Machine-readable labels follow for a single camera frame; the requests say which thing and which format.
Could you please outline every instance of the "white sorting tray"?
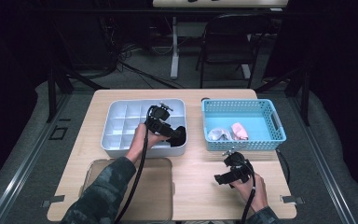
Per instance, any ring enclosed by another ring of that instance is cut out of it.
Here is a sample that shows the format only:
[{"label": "white sorting tray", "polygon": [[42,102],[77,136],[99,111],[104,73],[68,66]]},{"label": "white sorting tray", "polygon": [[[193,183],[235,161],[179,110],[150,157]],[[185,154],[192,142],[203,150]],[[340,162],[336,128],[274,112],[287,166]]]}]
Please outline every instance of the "white sorting tray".
[{"label": "white sorting tray", "polygon": [[[186,128],[185,104],[179,99],[127,100],[113,102],[107,113],[103,128],[101,145],[111,158],[124,156],[130,148],[136,127],[146,120],[151,105],[163,103],[169,106],[170,117],[165,120],[174,130],[179,126]],[[185,152],[184,142],[179,147],[171,147],[169,142],[160,142],[146,153],[147,158],[180,156]]]}]

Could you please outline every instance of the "person's arm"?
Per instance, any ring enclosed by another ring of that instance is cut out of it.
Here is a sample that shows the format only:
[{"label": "person's arm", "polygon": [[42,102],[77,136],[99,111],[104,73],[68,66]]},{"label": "person's arm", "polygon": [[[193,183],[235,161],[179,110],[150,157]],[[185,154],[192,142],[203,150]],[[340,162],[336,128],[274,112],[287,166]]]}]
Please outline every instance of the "person's arm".
[{"label": "person's arm", "polygon": [[[128,183],[135,174],[134,164],[142,155],[146,132],[146,126],[140,124],[126,156],[118,158],[101,171],[77,202],[71,205],[61,223],[114,222]],[[147,148],[167,139],[149,132]]]},{"label": "person's arm", "polygon": [[[253,178],[249,178],[246,183],[234,181],[231,183],[239,192],[241,197],[247,202],[252,191]],[[251,203],[251,209],[255,212],[246,220],[249,224],[278,224],[281,223],[267,201],[266,184],[263,177],[255,174],[255,196]]]}]

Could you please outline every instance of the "human hand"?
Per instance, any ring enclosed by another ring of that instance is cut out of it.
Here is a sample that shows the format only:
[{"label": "human hand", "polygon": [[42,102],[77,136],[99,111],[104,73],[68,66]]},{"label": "human hand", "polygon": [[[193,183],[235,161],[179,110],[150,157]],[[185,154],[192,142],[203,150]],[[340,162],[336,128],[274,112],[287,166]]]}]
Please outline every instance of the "human hand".
[{"label": "human hand", "polygon": [[[241,183],[239,180],[230,183],[239,192],[241,197],[247,202],[253,187],[253,178],[250,177],[246,183]],[[252,210],[256,213],[259,210],[269,205],[267,201],[266,184],[263,177],[255,174],[255,196],[251,203]]]},{"label": "human hand", "polygon": [[136,163],[139,156],[142,154],[142,150],[144,149],[146,132],[148,132],[147,149],[150,149],[153,145],[155,145],[158,142],[169,139],[169,137],[167,136],[150,132],[149,130],[147,130],[145,124],[140,123],[138,127],[135,129],[135,134],[132,138],[130,150],[126,154],[126,157],[130,161],[132,161],[132,163]]}]

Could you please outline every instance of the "camouflage sleeve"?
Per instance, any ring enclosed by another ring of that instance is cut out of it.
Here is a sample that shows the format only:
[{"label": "camouflage sleeve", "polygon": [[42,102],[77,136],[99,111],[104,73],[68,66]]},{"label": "camouflage sleeve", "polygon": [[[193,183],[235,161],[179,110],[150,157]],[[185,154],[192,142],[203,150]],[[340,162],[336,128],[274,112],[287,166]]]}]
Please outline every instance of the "camouflage sleeve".
[{"label": "camouflage sleeve", "polygon": [[260,211],[254,213],[251,217],[246,220],[247,224],[280,224],[280,220],[272,211],[272,209],[267,206]]},{"label": "camouflage sleeve", "polygon": [[113,223],[135,171],[126,157],[112,162],[69,207],[61,223]]}]

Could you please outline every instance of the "basket handle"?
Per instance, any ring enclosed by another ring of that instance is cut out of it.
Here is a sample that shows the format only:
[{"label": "basket handle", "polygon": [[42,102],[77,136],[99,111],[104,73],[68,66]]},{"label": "basket handle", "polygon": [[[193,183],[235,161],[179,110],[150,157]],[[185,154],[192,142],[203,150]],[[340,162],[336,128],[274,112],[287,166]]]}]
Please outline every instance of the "basket handle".
[{"label": "basket handle", "polygon": [[276,111],[272,111],[272,121],[274,122],[276,130],[282,127],[281,120],[279,119]]}]

